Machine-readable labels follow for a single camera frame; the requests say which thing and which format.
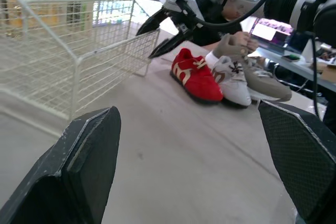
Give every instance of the laptop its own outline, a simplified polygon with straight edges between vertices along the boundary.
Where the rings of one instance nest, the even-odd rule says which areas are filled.
[[[284,55],[292,32],[293,28],[288,24],[261,18],[255,21],[249,33],[259,42],[261,48]]]

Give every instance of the wire mesh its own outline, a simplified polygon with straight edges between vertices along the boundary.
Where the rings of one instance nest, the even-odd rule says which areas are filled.
[[[0,0],[1,90],[63,118],[149,64],[134,0]]]

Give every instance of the cardboard box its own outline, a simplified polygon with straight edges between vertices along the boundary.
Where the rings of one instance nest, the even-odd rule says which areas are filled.
[[[328,65],[321,75],[321,79],[336,82],[336,65]]]

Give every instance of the shoe sole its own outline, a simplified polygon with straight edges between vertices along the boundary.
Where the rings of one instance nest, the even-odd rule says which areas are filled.
[[[182,86],[182,88],[189,95],[189,97],[193,99],[195,102],[207,105],[219,104],[219,101],[204,100],[191,94],[188,90],[186,90],[186,88],[183,86],[183,83],[176,77],[176,75],[174,75],[173,71],[170,71],[170,76],[173,77],[173,79]]]
[[[289,97],[284,97],[284,98],[275,98],[275,97],[270,97],[268,95],[259,93],[251,88],[248,88],[248,92],[251,95],[251,99],[254,101],[259,101],[259,100],[269,100],[269,101],[276,101],[276,102],[288,102],[291,98]]]
[[[227,100],[226,98],[222,99],[222,104],[230,105],[230,106],[232,106],[234,108],[238,108],[238,109],[247,109],[249,107],[249,106],[246,106],[246,105],[241,105],[239,103],[235,103],[233,101]]]

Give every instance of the person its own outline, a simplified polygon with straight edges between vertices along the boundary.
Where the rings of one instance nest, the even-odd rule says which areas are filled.
[[[222,24],[239,18],[242,13],[240,11],[240,7],[236,5],[236,2],[237,0],[228,0],[220,13],[218,13],[216,9],[210,10],[205,15],[205,21],[210,23]],[[221,29],[213,29],[205,26],[203,26],[202,28],[195,28],[193,39],[191,41],[211,51],[217,47],[221,38],[225,34],[234,35],[240,45],[246,46],[249,49],[249,53],[254,52],[259,46],[258,41],[251,39],[250,34],[244,32],[239,23]]]

